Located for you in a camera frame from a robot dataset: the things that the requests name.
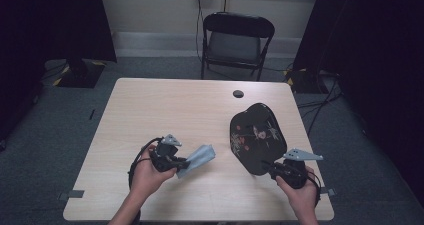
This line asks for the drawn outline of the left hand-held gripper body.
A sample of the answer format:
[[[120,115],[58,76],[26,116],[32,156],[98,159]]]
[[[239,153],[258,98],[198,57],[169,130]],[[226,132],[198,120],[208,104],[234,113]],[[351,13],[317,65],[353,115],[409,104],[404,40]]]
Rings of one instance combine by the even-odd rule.
[[[165,137],[156,138],[156,147],[150,152],[150,158],[155,169],[159,172],[165,172],[172,168],[187,167],[182,166],[181,160],[186,159],[177,157],[178,148],[182,146],[173,135],[168,134]]]

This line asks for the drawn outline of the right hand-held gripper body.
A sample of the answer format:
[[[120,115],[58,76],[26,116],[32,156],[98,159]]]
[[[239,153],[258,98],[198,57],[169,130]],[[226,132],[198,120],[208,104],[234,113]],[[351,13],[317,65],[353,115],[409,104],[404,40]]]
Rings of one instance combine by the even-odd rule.
[[[283,155],[282,163],[274,162],[275,172],[293,189],[301,189],[307,181],[311,181],[317,189],[321,188],[321,182],[315,181],[309,176],[306,169],[306,161],[319,161],[322,155],[316,155],[297,148],[291,149]]]

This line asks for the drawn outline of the grey-blue cleaning cloth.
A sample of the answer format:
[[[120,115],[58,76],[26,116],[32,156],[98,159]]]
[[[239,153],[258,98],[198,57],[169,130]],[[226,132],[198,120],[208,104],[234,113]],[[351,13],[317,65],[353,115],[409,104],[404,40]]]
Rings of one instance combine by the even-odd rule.
[[[182,178],[186,176],[194,169],[197,169],[205,165],[209,161],[213,160],[215,156],[216,153],[212,145],[201,145],[187,158],[189,161],[191,161],[190,165],[188,166],[188,169],[186,171],[177,172],[177,177]]]

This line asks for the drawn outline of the black lacquer flower-painted plate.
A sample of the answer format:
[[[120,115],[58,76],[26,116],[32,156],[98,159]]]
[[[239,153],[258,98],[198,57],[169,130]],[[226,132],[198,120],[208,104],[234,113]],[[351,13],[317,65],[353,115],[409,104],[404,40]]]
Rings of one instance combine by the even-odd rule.
[[[231,119],[230,147],[245,169],[259,176],[268,172],[262,161],[274,163],[287,152],[276,116],[263,103],[255,103]]]

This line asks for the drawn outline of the person's right hand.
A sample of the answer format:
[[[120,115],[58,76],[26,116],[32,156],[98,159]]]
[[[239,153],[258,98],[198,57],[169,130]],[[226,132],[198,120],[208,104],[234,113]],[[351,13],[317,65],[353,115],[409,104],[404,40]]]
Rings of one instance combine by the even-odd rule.
[[[298,211],[315,211],[317,189],[311,181],[306,182],[301,189],[293,189],[278,176],[277,185],[287,195],[295,215]]]

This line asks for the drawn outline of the person's left hand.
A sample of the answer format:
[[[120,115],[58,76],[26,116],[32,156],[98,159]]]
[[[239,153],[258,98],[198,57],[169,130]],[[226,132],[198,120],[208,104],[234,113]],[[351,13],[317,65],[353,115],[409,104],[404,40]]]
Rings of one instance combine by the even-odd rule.
[[[150,152],[155,147],[153,144],[149,145],[137,161],[130,191],[144,193],[149,197],[160,188],[163,182],[176,174],[175,168],[165,172],[155,169],[150,158]]]

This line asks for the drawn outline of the black stand base yellow tape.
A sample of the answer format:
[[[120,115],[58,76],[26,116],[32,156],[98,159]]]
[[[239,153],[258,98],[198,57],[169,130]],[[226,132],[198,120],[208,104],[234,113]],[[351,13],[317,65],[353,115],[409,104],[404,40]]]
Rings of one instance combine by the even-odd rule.
[[[323,79],[305,69],[287,70],[284,72],[285,82],[296,94],[327,94],[328,89]]]
[[[57,87],[94,88],[106,64],[100,61],[67,59],[65,69],[54,81]]]

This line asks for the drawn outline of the black folding chair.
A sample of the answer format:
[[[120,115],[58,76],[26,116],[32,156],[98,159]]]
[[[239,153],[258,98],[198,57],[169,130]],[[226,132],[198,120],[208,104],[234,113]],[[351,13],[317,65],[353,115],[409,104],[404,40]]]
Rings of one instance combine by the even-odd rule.
[[[210,64],[258,72],[259,81],[274,25],[260,16],[216,12],[203,20],[201,78]]]

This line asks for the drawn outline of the black curtain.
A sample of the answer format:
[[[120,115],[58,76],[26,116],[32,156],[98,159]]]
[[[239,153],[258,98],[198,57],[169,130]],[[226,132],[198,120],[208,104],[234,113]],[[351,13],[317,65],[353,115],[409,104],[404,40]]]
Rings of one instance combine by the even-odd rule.
[[[294,67],[325,70],[424,205],[424,0],[316,0]]]
[[[41,90],[45,63],[117,60],[103,0],[0,0],[0,141]]]

